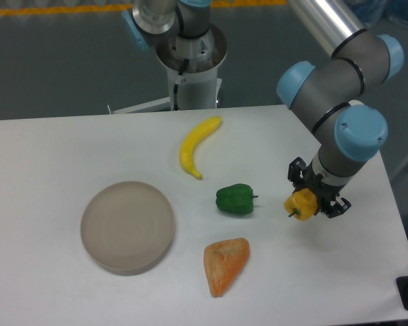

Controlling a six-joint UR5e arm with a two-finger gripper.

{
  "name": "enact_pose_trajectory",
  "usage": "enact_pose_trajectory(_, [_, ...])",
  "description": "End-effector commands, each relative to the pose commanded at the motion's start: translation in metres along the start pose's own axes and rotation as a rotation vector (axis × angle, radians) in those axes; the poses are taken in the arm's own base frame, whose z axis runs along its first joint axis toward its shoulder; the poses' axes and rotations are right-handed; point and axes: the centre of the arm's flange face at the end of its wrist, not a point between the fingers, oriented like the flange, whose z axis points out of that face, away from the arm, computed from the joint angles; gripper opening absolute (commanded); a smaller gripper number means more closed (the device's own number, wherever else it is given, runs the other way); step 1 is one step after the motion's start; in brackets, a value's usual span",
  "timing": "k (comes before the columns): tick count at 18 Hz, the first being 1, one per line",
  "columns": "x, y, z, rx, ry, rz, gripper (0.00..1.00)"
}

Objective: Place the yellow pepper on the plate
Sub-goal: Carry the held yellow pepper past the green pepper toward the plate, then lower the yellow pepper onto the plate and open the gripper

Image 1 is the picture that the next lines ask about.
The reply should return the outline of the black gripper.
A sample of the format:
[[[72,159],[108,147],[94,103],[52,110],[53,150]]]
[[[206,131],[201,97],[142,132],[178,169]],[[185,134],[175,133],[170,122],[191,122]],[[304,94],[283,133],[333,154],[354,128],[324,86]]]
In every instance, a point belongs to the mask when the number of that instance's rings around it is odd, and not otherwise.
[[[315,174],[311,166],[307,166],[305,161],[297,157],[288,167],[288,180],[294,189],[304,189],[307,187],[317,197],[318,208],[328,218],[334,218],[344,214],[352,204],[345,198],[337,197],[342,185],[334,186],[324,182],[322,174]]]

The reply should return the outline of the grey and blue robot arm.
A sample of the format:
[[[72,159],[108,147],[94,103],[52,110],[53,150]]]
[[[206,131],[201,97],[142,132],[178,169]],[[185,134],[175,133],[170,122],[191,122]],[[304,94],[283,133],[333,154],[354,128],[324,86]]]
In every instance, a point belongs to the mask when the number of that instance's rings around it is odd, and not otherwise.
[[[301,221],[317,213],[333,218],[350,208],[341,190],[388,136],[383,115],[352,100],[398,73],[405,56],[395,38],[372,35],[342,1],[289,6],[330,62],[322,68],[298,62],[277,83],[283,104],[320,142],[310,163],[300,158],[290,163],[294,191],[284,206]],[[216,75],[227,46],[210,22],[208,1],[136,1],[122,17],[138,46],[156,49],[167,71],[171,110],[216,106]]]

